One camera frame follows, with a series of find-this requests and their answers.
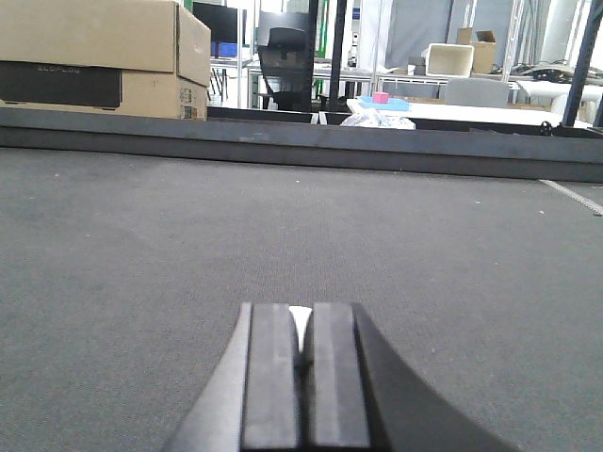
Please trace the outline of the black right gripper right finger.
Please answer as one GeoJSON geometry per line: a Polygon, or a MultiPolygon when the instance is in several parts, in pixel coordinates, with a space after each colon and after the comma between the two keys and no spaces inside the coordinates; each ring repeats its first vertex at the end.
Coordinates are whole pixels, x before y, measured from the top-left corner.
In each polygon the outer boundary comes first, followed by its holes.
{"type": "Polygon", "coordinates": [[[448,404],[358,305],[314,305],[304,338],[308,451],[510,451],[448,404]]]}

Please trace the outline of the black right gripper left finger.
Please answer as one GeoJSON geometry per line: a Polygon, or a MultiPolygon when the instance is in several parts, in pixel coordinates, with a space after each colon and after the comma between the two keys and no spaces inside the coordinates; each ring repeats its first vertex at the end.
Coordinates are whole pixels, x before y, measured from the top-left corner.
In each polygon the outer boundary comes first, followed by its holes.
{"type": "Polygon", "coordinates": [[[302,444],[298,335],[283,303],[240,306],[230,342],[166,451],[293,451],[302,444]]]}

